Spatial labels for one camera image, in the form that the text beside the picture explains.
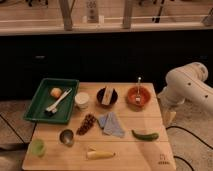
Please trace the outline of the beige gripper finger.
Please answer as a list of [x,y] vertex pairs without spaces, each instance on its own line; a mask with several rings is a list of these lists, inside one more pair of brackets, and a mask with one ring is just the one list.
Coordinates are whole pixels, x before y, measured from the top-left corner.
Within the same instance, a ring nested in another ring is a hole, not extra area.
[[168,127],[173,119],[175,118],[176,116],[176,112],[175,111],[168,111],[164,114],[164,117],[163,117],[163,123],[164,123],[164,126],[165,127]]

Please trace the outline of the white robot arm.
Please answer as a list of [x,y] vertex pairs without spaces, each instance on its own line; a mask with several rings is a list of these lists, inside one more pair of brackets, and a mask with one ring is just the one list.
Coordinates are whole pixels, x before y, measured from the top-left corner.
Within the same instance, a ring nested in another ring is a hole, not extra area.
[[200,62],[192,62],[170,70],[166,76],[166,86],[157,95],[160,100],[162,120],[169,126],[176,116],[175,107],[190,100],[213,114],[213,87],[205,83],[207,67]]

